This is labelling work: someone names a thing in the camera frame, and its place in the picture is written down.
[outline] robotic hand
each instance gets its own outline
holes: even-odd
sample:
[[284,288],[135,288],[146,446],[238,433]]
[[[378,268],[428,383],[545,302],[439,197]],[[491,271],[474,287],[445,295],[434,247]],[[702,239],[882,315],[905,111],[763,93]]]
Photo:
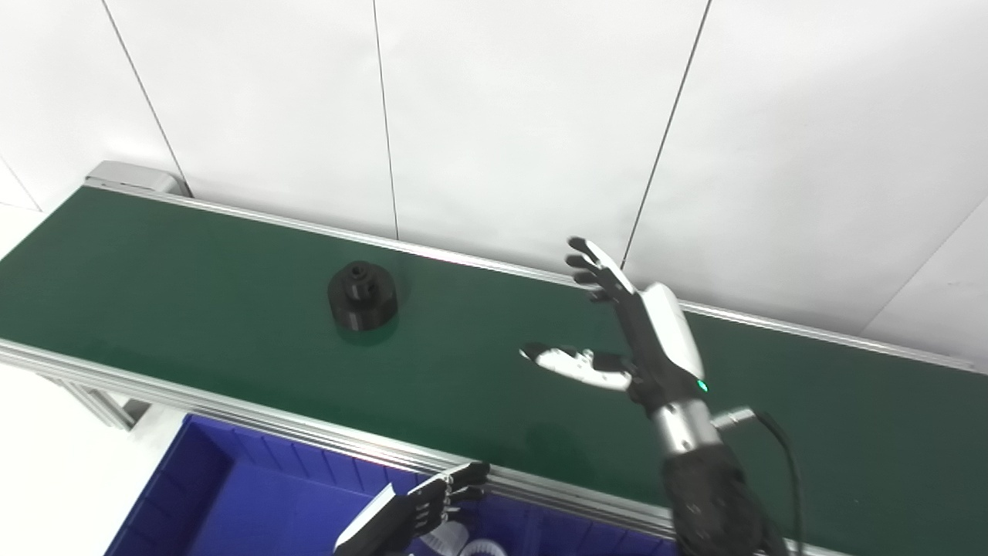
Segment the robotic hand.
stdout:
[[387,485],[340,533],[333,556],[387,556],[402,553],[420,537],[455,515],[454,504],[480,500],[491,466],[471,462],[433,476],[398,495]]
[[702,399],[700,355],[679,301],[663,284],[638,291],[618,265],[590,241],[566,263],[578,284],[596,284],[591,301],[610,302],[630,357],[529,343],[522,355],[540,367],[587,384],[627,391],[655,425],[665,458],[663,483],[683,556],[783,556],[782,537],[745,483]]

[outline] black cylindrical object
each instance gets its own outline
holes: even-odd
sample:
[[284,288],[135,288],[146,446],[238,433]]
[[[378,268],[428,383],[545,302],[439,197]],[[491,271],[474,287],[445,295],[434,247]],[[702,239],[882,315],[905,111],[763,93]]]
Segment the black cylindrical object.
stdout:
[[326,295],[333,319],[350,330],[373,330],[398,312],[391,275],[363,260],[351,262],[334,274]]

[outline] black cable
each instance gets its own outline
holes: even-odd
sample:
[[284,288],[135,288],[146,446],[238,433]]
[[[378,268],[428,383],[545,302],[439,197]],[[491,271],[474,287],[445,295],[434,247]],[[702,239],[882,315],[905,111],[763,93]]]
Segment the black cable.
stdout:
[[803,525],[802,477],[799,475],[799,466],[796,465],[796,456],[792,452],[789,437],[772,416],[763,412],[755,412],[755,418],[769,430],[779,442],[782,451],[785,452],[785,462],[789,466],[789,481],[792,488],[792,526],[795,529],[796,555],[803,556],[806,531]]

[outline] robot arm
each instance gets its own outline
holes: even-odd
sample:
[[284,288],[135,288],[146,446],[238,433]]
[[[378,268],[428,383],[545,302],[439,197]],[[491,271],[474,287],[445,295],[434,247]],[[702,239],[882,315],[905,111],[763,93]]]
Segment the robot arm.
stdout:
[[590,241],[569,240],[566,258],[578,284],[594,284],[595,302],[610,302],[630,357],[530,343],[522,355],[547,370],[626,390],[645,409],[662,445],[663,485],[684,556],[787,554],[784,542],[748,490],[741,466],[710,419],[700,355],[676,296],[653,284],[638,291]]

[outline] blue bin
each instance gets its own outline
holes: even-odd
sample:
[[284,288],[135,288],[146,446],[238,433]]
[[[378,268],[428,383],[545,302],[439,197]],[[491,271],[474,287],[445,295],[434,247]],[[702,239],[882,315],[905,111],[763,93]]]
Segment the blue bin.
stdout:
[[[329,556],[387,483],[426,477],[205,417],[186,417],[107,556]],[[470,538],[509,556],[675,556],[675,544],[489,496],[469,507]],[[436,556],[421,541],[410,551]]]

